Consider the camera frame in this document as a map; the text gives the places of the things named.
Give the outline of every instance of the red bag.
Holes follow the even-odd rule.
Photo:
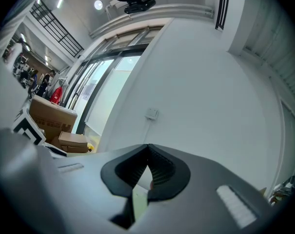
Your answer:
[[[61,98],[61,94],[63,93],[63,89],[62,87],[59,87],[55,90],[55,92],[52,94],[51,98],[50,98],[50,102],[53,102],[55,104],[59,103],[59,100]]]

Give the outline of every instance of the black railing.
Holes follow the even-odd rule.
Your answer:
[[[38,2],[35,2],[32,6],[31,14],[64,49],[73,57],[76,57],[83,50],[83,47],[57,20],[44,2],[42,0],[38,0]]]
[[[219,11],[217,13],[217,18],[216,18],[216,29],[218,29],[218,27],[220,27],[221,29],[224,28],[228,5],[229,5],[229,0],[220,0]]]

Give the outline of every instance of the door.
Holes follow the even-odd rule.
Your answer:
[[[99,63],[93,64],[93,66],[87,68],[89,71],[81,80],[80,85],[77,86],[76,97],[72,100],[70,108],[75,110],[77,113],[77,119],[72,129],[72,133],[76,133],[78,124],[80,122],[81,115],[84,108],[89,100],[90,95],[98,84],[105,71],[112,64],[114,59],[100,61]]]
[[[116,68],[110,72],[96,95],[84,131],[84,134],[94,141],[95,148],[98,147],[100,137],[119,93],[139,58],[140,56],[123,57]]]
[[[285,123],[285,149],[276,185],[285,182],[295,174],[295,117],[282,104]]]

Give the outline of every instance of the white box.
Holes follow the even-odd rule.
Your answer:
[[[12,131],[28,137],[35,145],[42,145],[46,140],[25,107],[17,114],[12,126]]]

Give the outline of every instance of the gray surface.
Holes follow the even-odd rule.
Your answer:
[[[221,185],[231,186],[258,215],[270,210],[262,195],[220,164],[175,149],[158,146],[182,159],[191,170],[186,188],[175,198],[151,202],[131,231],[162,233],[232,233],[239,231],[216,193]]]
[[[45,147],[0,131],[0,188],[17,213],[41,233],[235,233],[238,226],[216,194],[221,185],[231,186],[258,216],[270,210],[259,192],[218,163],[157,146],[189,166],[190,182],[175,198],[150,203],[124,230],[110,219],[122,212],[126,199],[111,195],[100,170],[138,146],[53,160]]]
[[[23,89],[0,59],[0,129],[12,127],[27,95],[27,90]]]

